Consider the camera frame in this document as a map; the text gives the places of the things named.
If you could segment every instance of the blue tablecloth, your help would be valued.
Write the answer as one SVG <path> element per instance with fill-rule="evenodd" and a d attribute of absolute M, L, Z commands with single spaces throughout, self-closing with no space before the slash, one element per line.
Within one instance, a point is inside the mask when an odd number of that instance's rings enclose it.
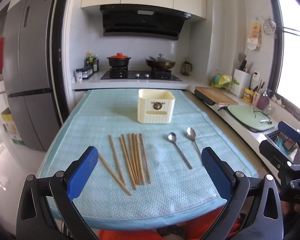
<path fill-rule="evenodd" d="M 201 164 L 192 142 L 186 138 L 188 126 L 197 134 L 200 150 L 210 146 L 234 171 L 247 176 L 257 171 L 222 131 L 182 91 L 171 90 L 176 98 L 170 124 L 141 124 L 137 121 L 138 89 L 90 90 L 71 113 L 50 148 L 39 177 L 65 170 L 85 149 L 93 145 L 119 175 L 108 135 L 115 148 L 128 196 L 99 161 L 74 204 L 92 228 L 137 230 L 158 228 L 193 219 L 226 203 Z M 175 132 L 177 144 L 191 163 L 189 170 L 167 134 Z M 119 136 L 142 133 L 151 184 L 133 190 L 122 153 Z M 52 198 L 48 199 L 56 218 L 60 218 Z"/>

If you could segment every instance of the black range hood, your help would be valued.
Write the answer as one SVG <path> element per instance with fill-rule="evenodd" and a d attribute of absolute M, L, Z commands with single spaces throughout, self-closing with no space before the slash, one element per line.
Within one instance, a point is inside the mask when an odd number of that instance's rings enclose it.
<path fill-rule="evenodd" d="M 100 5 L 104 36 L 147 36 L 177 41 L 191 14 L 151 5 Z"/>

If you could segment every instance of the red cloth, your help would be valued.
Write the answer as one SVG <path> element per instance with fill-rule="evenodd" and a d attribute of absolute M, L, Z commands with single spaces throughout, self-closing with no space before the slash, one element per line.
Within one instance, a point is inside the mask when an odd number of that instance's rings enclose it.
<path fill-rule="evenodd" d="M 185 222 L 185 231 L 188 240 L 200 239 L 206 231 L 210 228 L 212 223 L 216 220 L 217 216 L 221 212 L 222 207 L 215 209 L 203 216 Z M 241 226 L 242 222 L 240 218 L 237 218 L 231 231 L 228 234 L 232 236 L 236 234 Z M 99 238 L 102 240 L 163 240 L 153 230 L 139 230 L 139 231 L 109 231 L 100 230 Z"/>

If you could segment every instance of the stove burner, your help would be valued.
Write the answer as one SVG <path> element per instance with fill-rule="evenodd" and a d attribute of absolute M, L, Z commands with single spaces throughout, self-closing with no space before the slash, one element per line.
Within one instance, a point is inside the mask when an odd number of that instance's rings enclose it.
<path fill-rule="evenodd" d="M 128 77 L 128 67 L 116 68 L 112 67 L 110 69 L 110 78 L 127 78 Z"/>
<path fill-rule="evenodd" d="M 171 70 L 151 70 L 152 79 L 171 79 Z"/>

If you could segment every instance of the gas stove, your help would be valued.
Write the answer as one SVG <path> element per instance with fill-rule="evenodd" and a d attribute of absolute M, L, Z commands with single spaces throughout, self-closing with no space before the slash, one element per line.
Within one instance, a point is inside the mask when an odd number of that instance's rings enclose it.
<path fill-rule="evenodd" d="M 111 68 L 101 79 L 143 79 L 182 81 L 171 74 L 171 70 L 128 70 L 128 68 Z"/>

